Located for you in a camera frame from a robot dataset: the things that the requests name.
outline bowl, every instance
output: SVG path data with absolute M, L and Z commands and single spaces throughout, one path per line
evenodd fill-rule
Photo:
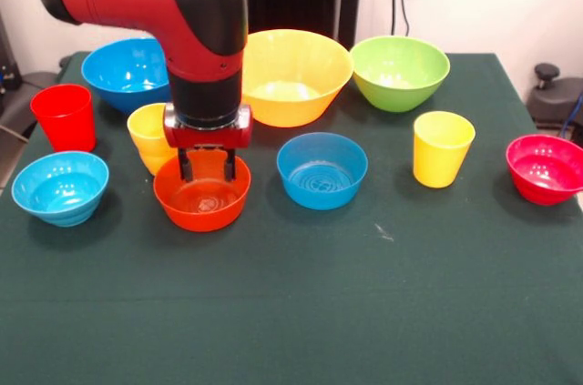
M 150 103 L 170 101 L 164 52 L 154 38 L 131 38 L 98 48 L 81 74 L 93 93 L 126 115 Z
M 366 175 L 368 159 L 348 137 L 308 133 L 286 142 L 277 168 L 288 196 L 309 209 L 336 209 L 348 204 Z
M 525 135 L 506 149 L 518 192 L 542 206 L 561 203 L 583 190 L 583 148 L 560 137 Z
M 84 151 L 61 151 L 26 166 L 12 184 L 12 198 L 29 214 L 69 228 L 86 221 L 109 180 L 106 163 Z
M 251 186 L 251 173 L 235 158 L 236 178 L 225 181 L 227 154 L 221 150 L 188 153 L 194 180 L 180 179 L 178 156 L 162 166 L 154 177 L 154 194 L 174 224 L 193 232 L 210 232 L 235 221 Z
M 319 118 L 353 74 L 348 51 L 329 37 L 291 29 L 249 35 L 243 102 L 257 121 L 296 127 Z
M 164 136 L 164 107 L 166 103 L 145 105 L 128 118 L 128 131 L 138 149 L 139 157 L 152 176 L 177 154 Z
M 354 82 L 373 106 L 407 112 L 421 105 L 449 74 L 449 59 L 435 46 L 404 36 L 376 36 L 351 50 Z

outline red cup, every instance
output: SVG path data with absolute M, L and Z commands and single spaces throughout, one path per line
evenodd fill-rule
M 91 151 L 96 144 L 91 92 L 80 85 L 43 89 L 30 109 L 55 151 Z

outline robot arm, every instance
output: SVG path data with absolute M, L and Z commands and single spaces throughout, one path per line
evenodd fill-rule
M 230 162 L 234 148 L 249 144 L 251 112 L 240 106 L 245 0 L 42 1 L 52 16 L 68 23 L 134 28 L 158 39 L 172 94 L 165 133 L 182 157 L 187 148 L 215 146 L 230 152 Z

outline blue bowl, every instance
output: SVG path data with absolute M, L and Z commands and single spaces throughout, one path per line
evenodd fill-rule
M 354 198 L 368 159 L 347 137 L 308 133 L 285 143 L 277 156 L 277 168 L 293 201 L 309 209 L 327 210 Z
M 23 169 L 12 184 L 12 198 L 29 214 L 61 228 L 87 220 L 109 180 L 106 163 L 84 151 L 61 151 Z
M 164 52 L 154 38 L 102 46 L 85 58 L 81 73 L 94 94 L 126 115 L 144 105 L 170 101 Z

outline white wall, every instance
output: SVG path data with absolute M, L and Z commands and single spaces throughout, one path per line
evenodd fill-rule
M 391 0 L 361 0 L 357 39 L 390 32 Z M 494 52 L 521 95 L 532 68 L 552 61 L 564 75 L 583 76 L 581 0 L 406 0 L 411 35 L 447 52 Z M 53 19 L 40 0 L 0 0 L 21 70 L 57 70 L 58 59 L 141 32 L 73 26 Z
M 550 61 L 583 76 L 583 0 L 405 0 L 412 36 L 447 52 L 494 52 L 519 94 Z M 361 0 L 357 39 L 387 35 L 391 0 Z M 403 23 L 398 33 L 403 34 Z

